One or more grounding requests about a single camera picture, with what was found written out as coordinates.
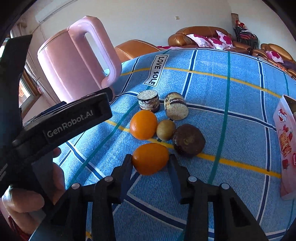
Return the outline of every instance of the pink floral pillow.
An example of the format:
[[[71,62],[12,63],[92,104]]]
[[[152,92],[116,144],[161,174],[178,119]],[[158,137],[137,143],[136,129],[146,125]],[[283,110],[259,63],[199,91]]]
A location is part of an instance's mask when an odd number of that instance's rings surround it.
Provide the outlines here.
[[[225,43],[222,43],[218,39],[208,38],[208,40],[212,43],[212,45],[214,46],[214,49],[220,49],[220,50],[230,49]]]
[[[160,50],[170,50],[170,49],[181,49],[181,47],[175,46],[157,46]]]
[[[282,57],[276,51],[266,51],[267,57],[277,63],[284,63]]]
[[[199,47],[213,48],[212,44],[204,36],[197,35],[197,34],[189,34],[187,35],[187,37],[191,38],[194,42],[196,42]]]
[[[216,32],[219,36],[219,40],[222,43],[226,44],[228,47],[233,48],[233,44],[232,44],[231,38],[229,36],[225,35],[224,33],[219,32],[217,30],[216,30]]]

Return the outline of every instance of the kettle handle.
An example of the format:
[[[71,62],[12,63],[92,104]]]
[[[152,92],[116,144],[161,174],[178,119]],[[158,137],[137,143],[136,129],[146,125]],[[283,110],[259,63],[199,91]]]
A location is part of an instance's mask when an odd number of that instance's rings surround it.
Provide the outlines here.
[[[96,17],[85,16],[73,23],[69,27],[68,33],[97,85],[100,88],[106,88],[113,84],[121,75],[122,65],[102,22]],[[110,73],[103,80],[97,79],[95,73],[92,71],[94,63],[89,63],[88,61],[89,51],[86,49],[86,46],[90,48],[90,45],[86,40],[86,33],[90,33],[94,38],[110,69]]]

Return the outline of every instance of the kettle body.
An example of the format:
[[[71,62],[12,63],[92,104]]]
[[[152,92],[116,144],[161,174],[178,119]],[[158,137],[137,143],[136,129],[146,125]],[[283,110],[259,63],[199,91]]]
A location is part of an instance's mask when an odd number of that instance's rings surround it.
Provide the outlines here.
[[[94,38],[109,67],[107,76],[85,37],[87,32]],[[37,56],[53,90],[61,101],[67,103],[111,86],[122,71],[103,24],[91,16],[49,38],[39,48]]]

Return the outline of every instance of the pink snack box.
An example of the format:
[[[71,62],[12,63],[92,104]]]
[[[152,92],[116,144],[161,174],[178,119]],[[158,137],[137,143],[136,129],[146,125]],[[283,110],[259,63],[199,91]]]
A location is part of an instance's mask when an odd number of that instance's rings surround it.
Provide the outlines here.
[[[296,197],[296,100],[283,95],[274,112],[273,118],[281,151],[281,189],[283,200]]]

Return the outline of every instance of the orange fruit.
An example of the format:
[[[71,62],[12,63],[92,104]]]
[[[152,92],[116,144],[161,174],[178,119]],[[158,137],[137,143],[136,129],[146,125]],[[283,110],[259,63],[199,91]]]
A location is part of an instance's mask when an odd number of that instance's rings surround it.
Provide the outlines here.
[[[139,146],[133,152],[132,163],[142,175],[152,175],[160,171],[168,162],[168,149],[157,143]]]
[[[134,114],[130,122],[130,133],[139,140],[147,140],[154,136],[157,129],[157,118],[149,110],[141,110]]]

